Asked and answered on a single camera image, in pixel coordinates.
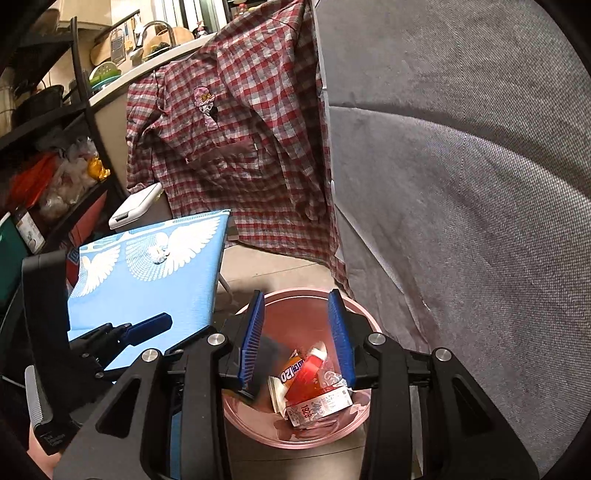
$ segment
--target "blue table cover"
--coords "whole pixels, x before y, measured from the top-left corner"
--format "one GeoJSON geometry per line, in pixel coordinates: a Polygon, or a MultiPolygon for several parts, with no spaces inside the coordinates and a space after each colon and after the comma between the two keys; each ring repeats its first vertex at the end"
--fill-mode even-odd
{"type": "Polygon", "coordinates": [[[191,215],[80,247],[70,299],[70,340],[105,323],[139,323],[166,312],[170,330],[128,346],[110,365],[127,367],[146,348],[164,352],[208,325],[230,210],[191,215]]]}

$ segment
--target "green container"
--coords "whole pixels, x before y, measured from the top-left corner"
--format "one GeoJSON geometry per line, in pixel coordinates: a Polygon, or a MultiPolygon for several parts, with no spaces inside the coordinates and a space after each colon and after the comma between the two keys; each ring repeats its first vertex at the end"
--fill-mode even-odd
{"type": "Polygon", "coordinates": [[[22,259],[27,247],[12,223],[10,213],[0,220],[0,310],[10,301],[21,279],[22,259]]]}

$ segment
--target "white countertop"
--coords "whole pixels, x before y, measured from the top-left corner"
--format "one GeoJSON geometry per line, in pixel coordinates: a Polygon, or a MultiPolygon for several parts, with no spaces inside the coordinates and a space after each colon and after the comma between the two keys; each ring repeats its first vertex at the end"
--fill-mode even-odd
{"type": "Polygon", "coordinates": [[[113,83],[108,84],[107,87],[103,88],[100,92],[90,97],[90,106],[100,108],[102,105],[109,103],[111,101],[108,98],[110,95],[115,94],[113,95],[113,98],[121,95],[120,89],[129,85],[135,79],[157,69],[162,65],[167,64],[171,60],[194,52],[199,47],[205,45],[207,41],[214,36],[215,33],[212,33],[199,37],[196,40],[182,43],[174,48],[171,48],[170,50],[165,51],[164,53],[161,53],[160,55],[155,56],[153,59],[143,62],[141,65],[138,65],[127,73],[124,73],[113,83]]]}

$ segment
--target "faucet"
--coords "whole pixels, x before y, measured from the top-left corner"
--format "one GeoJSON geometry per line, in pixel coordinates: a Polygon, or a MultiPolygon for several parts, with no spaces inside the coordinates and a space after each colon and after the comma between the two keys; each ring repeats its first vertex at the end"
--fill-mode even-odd
{"type": "Polygon", "coordinates": [[[144,25],[144,29],[142,30],[142,33],[139,35],[138,44],[135,46],[136,49],[142,48],[142,46],[144,45],[144,38],[146,36],[146,32],[148,31],[148,27],[151,27],[152,25],[164,25],[166,27],[166,30],[168,31],[168,36],[170,37],[170,48],[177,46],[176,39],[174,38],[173,28],[170,26],[170,24],[163,22],[162,20],[152,20],[151,22],[148,22],[144,25]]]}
{"type": "Polygon", "coordinates": [[[142,32],[139,34],[138,42],[135,46],[133,52],[129,56],[131,58],[131,63],[134,67],[142,63],[142,55],[144,54],[144,39],[146,36],[146,32],[148,31],[148,27],[152,25],[164,25],[166,30],[168,31],[168,36],[170,37],[170,48],[174,48],[177,46],[176,39],[174,38],[174,31],[170,24],[163,22],[162,20],[153,20],[148,22],[144,25],[142,32]]]}

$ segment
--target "black pot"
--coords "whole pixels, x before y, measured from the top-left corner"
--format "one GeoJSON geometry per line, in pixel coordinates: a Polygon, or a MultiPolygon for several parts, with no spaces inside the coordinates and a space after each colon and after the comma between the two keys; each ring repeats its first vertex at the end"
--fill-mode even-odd
{"type": "Polygon", "coordinates": [[[63,85],[52,85],[25,100],[12,114],[12,124],[18,127],[30,119],[61,107],[64,102],[63,85]]]}

